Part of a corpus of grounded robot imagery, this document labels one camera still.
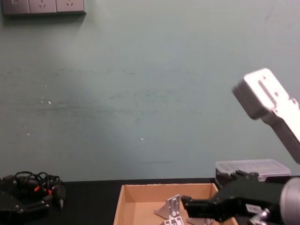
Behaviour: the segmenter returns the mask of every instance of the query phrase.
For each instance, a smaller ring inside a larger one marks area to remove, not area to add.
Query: table surface
[[[60,211],[52,207],[49,215],[28,225],[113,225],[121,186],[124,184],[213,183],[213,178],[107,180],[66,182],[67,202]],[[247,224],[239,219],[239,224]]]

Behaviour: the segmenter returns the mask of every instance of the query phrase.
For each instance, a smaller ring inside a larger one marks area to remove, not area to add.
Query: metal cylinder
[[[285,225],[300,224],[300,178],[289,180],[280,197],[280,213]]]

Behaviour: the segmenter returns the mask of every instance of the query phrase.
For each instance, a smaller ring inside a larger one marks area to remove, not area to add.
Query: clear plastic lid
[[[236,170],[259,173],[259,180],[265,181],[267,177],[290,176],[291,170],[274,159],[222,161],[216,163],[220,173],[231,174]]]

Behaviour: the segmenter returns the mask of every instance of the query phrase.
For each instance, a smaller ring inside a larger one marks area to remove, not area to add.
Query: wall socket panel
[[[4,15],[86,14],[84,0],[0,0]]]

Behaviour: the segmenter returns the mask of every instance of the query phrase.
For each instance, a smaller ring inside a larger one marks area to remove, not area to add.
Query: cardboard box
[[[164,218],[154,214],[160,209],[165,200],[180,194],[195,199],[209,199],[218,191],[215,184],[152,184],[152,185],[123,185],[113,225],[160,225]],[[180,215],[185,225],[188,217],[182,203]],[[234,218],[223,225],[238,225]]]

